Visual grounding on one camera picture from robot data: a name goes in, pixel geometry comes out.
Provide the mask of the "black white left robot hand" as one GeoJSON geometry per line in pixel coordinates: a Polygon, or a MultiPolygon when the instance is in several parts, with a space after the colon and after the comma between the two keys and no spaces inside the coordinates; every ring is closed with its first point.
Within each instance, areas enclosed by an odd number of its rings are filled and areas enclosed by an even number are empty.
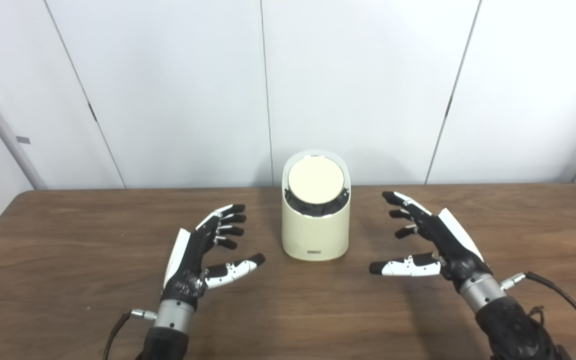
{"type": "Polygon", "coordinates": [[[164,274],[161,303],[173,301],[196,309],[206,290],[240,280],[265,262],[265,256],[257,253],[246,259],[203,265],[205,255],[214,248],[237,248],[229,236],[244,234],[237,225],[246,222],[245,210],[244,204],[231,203],[210,212],[192,230],[179,230],[164,274]]]}

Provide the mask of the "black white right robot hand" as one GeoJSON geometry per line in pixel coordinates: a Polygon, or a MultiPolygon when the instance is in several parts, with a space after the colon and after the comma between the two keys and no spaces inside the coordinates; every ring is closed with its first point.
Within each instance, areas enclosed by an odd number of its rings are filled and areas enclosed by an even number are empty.
{"type": "Polygon", "coordinates": [[[448,208],[433,214],[405,194],[383,191],[382,197],[389,205],[397,207],[389,212],[391,218],[410,221],[409,225],[395,231],[394,237],[401,240],[419,236],[434,244],[438,257],[430,251],[375,261],[368,267],[370,274],[393,277],[441,275],[454,285],[456,291],[477,275],[493,275],[473,239],[448,208]]]}

